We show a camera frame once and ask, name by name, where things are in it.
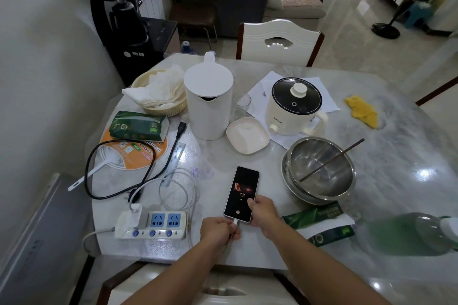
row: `green bottle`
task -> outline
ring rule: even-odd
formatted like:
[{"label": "green bottle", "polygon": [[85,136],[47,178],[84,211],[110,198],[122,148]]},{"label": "green bottle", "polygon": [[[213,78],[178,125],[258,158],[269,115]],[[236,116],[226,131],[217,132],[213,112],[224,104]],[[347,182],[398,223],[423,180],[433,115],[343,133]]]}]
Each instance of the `green bottle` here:
[{"label": "green bottle", "polygon": [[369,245],[390,256],[440,256],[458,247],[458,218],[412,212],[367,223]]}]

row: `yellow cloth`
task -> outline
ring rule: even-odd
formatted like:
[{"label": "yellow cloth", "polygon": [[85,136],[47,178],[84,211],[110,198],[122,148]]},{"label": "yellow cloth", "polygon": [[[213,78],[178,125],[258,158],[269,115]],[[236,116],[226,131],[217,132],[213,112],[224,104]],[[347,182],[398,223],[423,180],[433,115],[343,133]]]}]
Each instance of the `yellow cloth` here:
[{"label": "yellow cloth", "polygon": [[363,98],[358,95],[352,95],[344,99],[347,105],[351,108],[351,116],[366,123],[372,129],[378,127],[377,113],[372,105],[366,103]]}]

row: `chopstick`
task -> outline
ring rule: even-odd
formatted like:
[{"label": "chopstick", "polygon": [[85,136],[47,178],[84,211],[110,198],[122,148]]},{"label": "chopstick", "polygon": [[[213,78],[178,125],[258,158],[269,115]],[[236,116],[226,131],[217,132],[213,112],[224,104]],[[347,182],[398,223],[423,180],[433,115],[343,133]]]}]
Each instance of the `chopstick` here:
[{"label": "chopstick", "polygon": [[326,163],[324,163],[323,165],[319,166],[318,168],[316,168],[315,170],[313,170],[310,174],[308,175],[305,175],[303,178],[301,178],[299,180],[299,182],[302,182],[302,181],[305,181],[307,180],[310,176],[312,176],[313,174],[315,174],[317,171],[323,169],[326,165],[328,165],[329,163],[331,163],[334,159],[336,159],[337,157],[343,155],[343,154],[346,154],[348,151],[350,151],[353,147],[356,147],[358,146],[360,143],[362,143],[364,141],[364,139],[361,139],[357,142],[355,142],[353,145],[351,145],[350,147],[348,147],[346,150],[344,150],[343,152],[339,153],[339,154],[336,154],[334,157],[332,157],[331,159],[329,159]]}]

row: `power strip switch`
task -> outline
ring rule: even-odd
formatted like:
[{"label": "power strip switch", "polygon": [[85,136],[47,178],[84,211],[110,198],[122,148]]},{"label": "power strip switch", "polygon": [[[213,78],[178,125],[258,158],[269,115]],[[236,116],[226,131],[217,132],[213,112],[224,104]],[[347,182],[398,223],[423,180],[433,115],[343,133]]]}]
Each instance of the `power strip switch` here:
[{"label": "power strip switch", "polygon": [[124,211],[118,218],[114,236],[118,239],[182,239],[186,236],[186,213],[183,211],[150,211],[146,224],[132,227],[130,211]]}]

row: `paper sheet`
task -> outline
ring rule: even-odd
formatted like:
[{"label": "paper sheet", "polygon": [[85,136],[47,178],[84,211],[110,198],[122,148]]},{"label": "paper sheet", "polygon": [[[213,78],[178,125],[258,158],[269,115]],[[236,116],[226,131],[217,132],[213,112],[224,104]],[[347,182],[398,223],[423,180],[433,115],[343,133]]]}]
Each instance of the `paper sheet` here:
[{"label": "paper sheet", "polygon": [[353,219],[346,213],[343,213],[342,215],[337,216],[334,219],[326,219],[324,221],[315,223],[310,227],[297,229],[297,232],[301,234],[304,238],[308,239],[326,230],[353,224]]},{"label": "paper sheet", "polygon": [[[275,82],[279,79],[283,78],[283,76],[278,75],[276,72],[269,72],[261,81],[259,81],[249,92],[249,96],[251,97],[251,104],[250,108],[248,109],[248,113],[256,118],[262,126],[267,129],[266,125],[266,108],[267,103],[269,101],[269,94],[272,91],[272,86]],[[321,82],[319,77],[308,77],[304,78],[307,82],[313,84],[321,93],[323,98],[322,109],[324,112],[333,112],[340,110],[334,100],[329,95],[328,90],[324,87],[323,83]],[[320,120],[318,118],[312,118],[311,124],[309,128],[314,129]],[[297,140],[304,137],[304,134],[296,134],[292,136],[283,136],[279,134],[271,134],[269,133],[270,138],[278,143],[279,145],[283,146],[286,149],[289,149]]]}]

